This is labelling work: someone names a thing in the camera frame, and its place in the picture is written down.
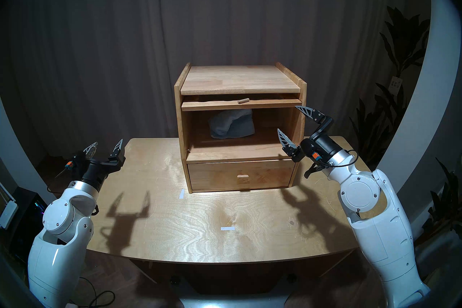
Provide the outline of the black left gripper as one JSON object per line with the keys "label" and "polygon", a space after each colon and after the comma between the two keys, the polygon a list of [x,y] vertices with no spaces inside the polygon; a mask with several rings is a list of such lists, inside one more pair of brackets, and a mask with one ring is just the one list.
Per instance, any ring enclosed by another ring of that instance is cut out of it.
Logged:
{"label": "black left gripper", "polygon": [[124,145],[121,139],[114,147],[107,161],[93,159],[98,142],[86,147],[83,152],[76,152],[65,166],[71,172],[71,179],[89,184],[100,190],[109,174],[120,171],[124,165]]}

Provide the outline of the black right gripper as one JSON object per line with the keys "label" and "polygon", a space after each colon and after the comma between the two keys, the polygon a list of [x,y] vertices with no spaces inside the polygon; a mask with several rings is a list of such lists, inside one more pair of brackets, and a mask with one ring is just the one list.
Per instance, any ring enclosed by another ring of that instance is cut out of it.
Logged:
{"label": "black right gripper", "polygon": [[310,107],[295,106],[295,108],[309,120],[318,123],[319,127],[310,137],[302,140],[301,146],[296,146],[280,129],[277,129],[282,150],[292,161],[301,161],[304,153],[306,157],[319,164],[333,164],[334,162],[331,159],[343,150],[327,134],[327,128],[333,120],[326,119],[325,114]]}

